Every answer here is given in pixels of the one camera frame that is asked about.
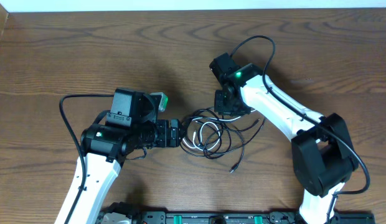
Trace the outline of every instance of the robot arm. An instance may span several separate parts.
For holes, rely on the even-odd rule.
[[[254,108],[291,141],[294,173],[305,188],[299,213],[307,223],[325,223],[332,195],[342,189],[358,168],[358,162],[352,159],[345,146],[297,112],[343,136],[353,148],[344,120],[337,114],[326,118],[301,105],[281,91],[262,69],[251,63],[240,67],[227,53],[215,58],[210,68],[222,86],[222,90],[215,92],[215,111],[221,115],[243,116]],[[317,143],[320,141],[328,141],[328,145],[319,150]],[[334,216],[333,207],[334,204],[330,217]]]
[[[114,180],[126,160],[135,149],[152,147],[177,147],[184,135],[184,128],[177,119],[157,119],[158,111],[164,111],[167,96],[163,93],[150,95],[138,91],[117,89],[110,111],[100,114],[81,136],[86,181],[77,204],[83,177],[81,159],[56,224],[95,223]],[[99,124],[106,116],[106,124]]]
[[[88,177],[85,182],[85,189],[74,208],[69,223],[94,223],[96,221],[106,194],[121,170],[121,166],[117,161],[109,163],[106,161],[105,156],[94,153],[88,153],[84,157],[84,161]],[[81,160],[77,159],[77,168],[75,169],[73,182],[57,216],[56,224],[65,223],[74,199],[77,196],[81,178]]]
[[[268,75],[265,78],[268,86],[272,87],[273,92],[284,99],[284,101],[288,102],[300,112],[305,113],[313,120],[317,122],[321,121],[320,117],[323,117],[322,114],[312,111],[292,99],[292,97],[274,85]],[[249,79],[245,86],[240,87],[240,92],[244,103],[268,118],[283,134],[285,134],[289,141],[297,135],[299,130],[306,131],[314,126],[310,122],[303,120],[300,116],[292,112],[285,105],[282,105],[275,97],[269,94],[260,75]]]
[[[268,75],[265,78],[268,86],[272,87],[273,92],[284,99],[285,102],[288,102],[300,112],[305,113],[309,118],[321,122],[320,118],[323,117],[322,114],[312,111],[292,99],[292,97],[288,96],[274,85]],[[300,116],[292,112],[285,105],[282,105],[275,97],[269,94],[260,75],[248,80],[246,85],[240,88],[240,92],[244,103],[268,118],[289,141],[297,136],[298,131],[307,131],[314,126],[310,122],[303,120]],[[337,184],[330,189],[328,194],[324,197],[312,195],[307,190],[304,190],[303,203],[299,208],[300,215],[307,223],[325,223],[332,195],[335,191],[341,190],[343,186],[343,182]]]

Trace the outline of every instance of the green terminal block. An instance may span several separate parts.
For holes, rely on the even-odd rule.
[[[175,215],[174,216],[174,224],[182,224],[182,215]]]
[[[254,217],[254,223],[255,224],[262,224],[262,217]]]

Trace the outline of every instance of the wooden desk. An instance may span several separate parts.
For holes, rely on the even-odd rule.
[[[337,209],[372,211],[377,223],[386,223],[386,9],[11,14],[0,46],[0,223],[57,217],[77,160],[59,114],[62,95],[113,93],[118,86],[163,91],[169,106],[161,118],[182,118],[213,105],[220,87],[208,68],[212,59],[257,34],[277,43],[271,79],[315,111],[338,112],[370,170],[370,190],[341,196]],[[237,61],[263,66],[270,50],[254,40]],[[65,111],[79,136],[110,106],[110,99],[75,99]],[[299,207],[303,189],[290,143],[271,123],[229,174],[239,156],[210,161],[180,148],[153,149],[145,160],[125,164],[104,206]],[[345,189],[363,184],[359,169]]]

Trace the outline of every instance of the white cable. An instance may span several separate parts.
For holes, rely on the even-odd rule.
[[[200,132],[200,139],[201,139],[201,140],[203,139],[203,137],[202,137],[202,130],[203,130],[203,127],[204,127],[206,124],[208,124],[208,123],[214,125],[214,127],[215,127],[216,130],[217,130],[218,137],[220,137],[220,134],[219,134],[219,132],[218,132],[218,131],[219,131],[218,126],[217,126],[215,123],[208,121],[208,122],[205,122],[205,123],[201,126],[201,128],[200,128],[200,130],[199,130],[199,132]],[[195,144],[195,142],[194,142],[194,139],[195,139],[195,131],[194,131],[194,133],[193,133],[193,139],[192,139],[193,146],[191,146],[190,144],[188,144],[188,143],[186,142],[185,138],[183,138],[182,141],[183,141],[183,143],[184,143],[187,147],[189,147],[189,148],[191,148],[191,149],[198,149],[198,150],[200,150],[200,151],[203,151],[202,148],[200,148],[199,146],[196,146],[196,144]],[[213,148],[219,143],[219,140],[220,140],[220,139],[218,138],[217,142],[215,142],[215,144],[214,144],[211,148],[209,148],[208,151],[210,151],[211,149],[213,149]]]
[[[188,144],[188,143],[186,142],[185,138],[182,139],[182,141],[183,141],[183,143],[185,144],[185,146],[187,146],[187,147],[189,147],[189,148],[191,148],[191,149],[197,149],[196,147],[191,146],[190,144]]]
[[[206,124],[213,124],[213,125],[215,126],[215,128],[217,129],[217,134],[218,134],[218,140],[217,140],[217,142],[216,142],[211,148],[208,149],[208,151],[210,151],[211,149],[213,149],[213,148],[218,144],[219,139],[220,139],[220,135],[219,135],[219,129],[218,129],[218,126],[217,126],[216,124],[214,124],[213,122],[208,121],[208,122],[205,122],[205,123],[201,126],[201,128],[200,128],[200,140],[203,140],[202,130],[203,130],[203,127],[204,127]]]
[[[212,121],[226,121],[226,122],[231,122],[231,121],[236,121],[236,120],[239,119],[239,118],[241,118],[241,116],[238,116],[238,117],[233,118],[233,119],[217,119],[217,118],[206,118],[206,119],[211,119]],[[198,120],[198,119],[203,119],[203,117],[194,118],[194,119],[192,119],[192,121],[195,121],[195,120]],[[202,124],[202,126],[201,126],[201,128],[200,128],[200,131],[199,131],[199,132],[200,132],[200,139],[203,139],[203,138],[202,138],[202,129],[203,129],[203,126],[205,126],[207,123],[213,124],[213,125],[215,126],[215,128],[217,129],[217,131],[219,131],[217,125],[214,124],[213,122],[210,122],[210,121],[205,122],[204,124]],[[191,149],[198,149],[198,150],[200,150],[200,151],[203,151],[203,149],[199,148],[199,147],[196,146],[196,144],[194,143],[194,139],[195,139],[195,131],[194,131],[194,133],[193,133],[193,141],[192,141],[193,146],[190,145],[190,144],[188,144],[187,141],[185,140],[185,138],[186,138],[186,137],[184,137],[184,138],[182,139],[182,140],[183,140],[183,143],[185,144],[185,146],[187,146],[187,147],[189,147],[189,148],[191,148]],[[218,143],[219,143],[219,138],[218,138],[217,142],[216,142],[210,149],[208,149],[208,150],[213,149]]]

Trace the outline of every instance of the green connector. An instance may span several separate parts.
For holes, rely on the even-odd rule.
[[[254,223],[255,224],[262,224],[262,217],[254,217]]]
[[[175,215],[174,216],[174,224],[182,224],[182,215]]]
[[[167,107],[167,103],[168,103],[168,97],[165,96],[166,98],[164,99],[164,103],[162,104],[162,107],[164,108],[164,110],[166,109]]]

